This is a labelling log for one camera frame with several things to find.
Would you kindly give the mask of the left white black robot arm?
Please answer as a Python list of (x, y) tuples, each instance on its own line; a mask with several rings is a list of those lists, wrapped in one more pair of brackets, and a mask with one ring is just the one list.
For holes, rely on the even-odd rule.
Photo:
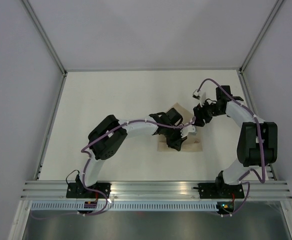
[(196, 132), (194, 119), (183, 123), (182, 115), (171, 108), (168, 112), (150, 114), (140, 119), (118, 119), (113, 114), (104, 118), (88, 135), (81, 153), (88, 155), (74, 182), (67, 182), (68, 199), (107, 199), (110, 183), (99, 183), (98, 176), (106, 160), (113, 157), (126, 139), (138, 136), (163, 136), (166, 145), (180, 151), (190, 133)]

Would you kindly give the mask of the beige cloth napkin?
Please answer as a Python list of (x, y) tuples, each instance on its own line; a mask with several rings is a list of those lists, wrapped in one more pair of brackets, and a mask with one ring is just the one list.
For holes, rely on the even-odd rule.
[[(183, 117), (182, 124), (185, 125), (188, 123), (191, 118), (193, 118), (193, 114), (188, 111), (186, 108), (181, 106), (178, 102), (176, 102), (173, 106), (177, 110), (179, 114)], [(158, 152), (176, 152), (175, 149), (169, 148), (166, 143), (166, 138), (163, 135), (157, 136), (157, 151)], [(202, 152), (202, 138), (201, 138), (201, 129), (196, 126), (196, 132), (191, 132), (187, 135), (187, 139), (181, 144), (180, 152), (189, 152), (196, 153)]]

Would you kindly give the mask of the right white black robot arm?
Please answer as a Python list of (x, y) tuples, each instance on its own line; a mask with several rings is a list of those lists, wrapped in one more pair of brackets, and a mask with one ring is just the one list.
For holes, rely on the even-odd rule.
[(233, 188), (240, 187), (250, 173), (265, 183), (266, 165), (278, 157), (278, 126), (255, 115), (240, 96), (232, 95), (230, 86), (218, 86), (215, 93), (215, 100), (206, 99), (193, 108), (194, 124), (204, 127), (214, 117), (226, 115), (240, 128), (236, 160), (218, 174), (213, 187), (217, 196), (225, 198)]

